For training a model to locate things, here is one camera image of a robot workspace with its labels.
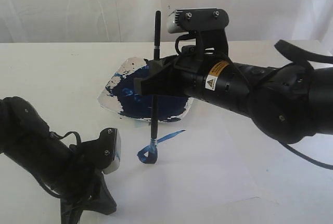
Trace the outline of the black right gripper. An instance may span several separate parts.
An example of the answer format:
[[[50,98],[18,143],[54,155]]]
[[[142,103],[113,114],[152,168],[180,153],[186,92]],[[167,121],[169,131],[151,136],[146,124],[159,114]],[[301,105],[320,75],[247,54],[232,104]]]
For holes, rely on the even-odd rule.
[[[134,78],[139,95],[193,97],[218,107],[245,107],[250,83],[228,56],[224,30],[190,32],[175,41],[177,56],[149,60]]]

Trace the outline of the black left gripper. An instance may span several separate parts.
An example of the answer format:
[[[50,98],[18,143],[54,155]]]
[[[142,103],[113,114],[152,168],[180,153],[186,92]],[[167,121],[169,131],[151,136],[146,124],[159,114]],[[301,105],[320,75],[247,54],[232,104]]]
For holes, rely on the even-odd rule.
[[[61,223],[79,223],[85,210],[101,214],[114,213],[117,204],[107,188],[103,171],[99,168],[100,134],[97,139],[85,142],[81,141],[80,135],[75,131],[64,136],[52,132],[52,138],[60,141],[71,134],[76,138],[76,145],[71,144],[69,147],[73,157],[65,171],[52,184],[55,191],[61,185],[69,190],[68,193],[59,193]]]

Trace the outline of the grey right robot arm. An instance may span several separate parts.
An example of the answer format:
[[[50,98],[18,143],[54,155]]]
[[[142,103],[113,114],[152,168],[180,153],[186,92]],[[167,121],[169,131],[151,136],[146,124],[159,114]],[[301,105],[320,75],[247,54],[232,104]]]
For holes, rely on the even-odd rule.
[[[196,44],[148,62],[149,76],[134,80],[138,94],[199,99],[250,118],[281,143],[332,134],[332,57],[279,40],[288,64],[259,67],[231,61],[224,30],[179,37],[189,39]]]

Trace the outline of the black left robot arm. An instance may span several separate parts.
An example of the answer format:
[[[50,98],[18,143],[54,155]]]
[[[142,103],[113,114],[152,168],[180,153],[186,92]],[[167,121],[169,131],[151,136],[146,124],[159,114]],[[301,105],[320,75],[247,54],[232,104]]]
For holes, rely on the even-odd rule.
[[[1,153],[30,173],[60,200],[62,223],[78,223],[84,211],[110,215],[117,210],[105,175],[120,165],[121,139],[116,128],[99,137],[65,145],[35,108],[21,97],[1,99]]]

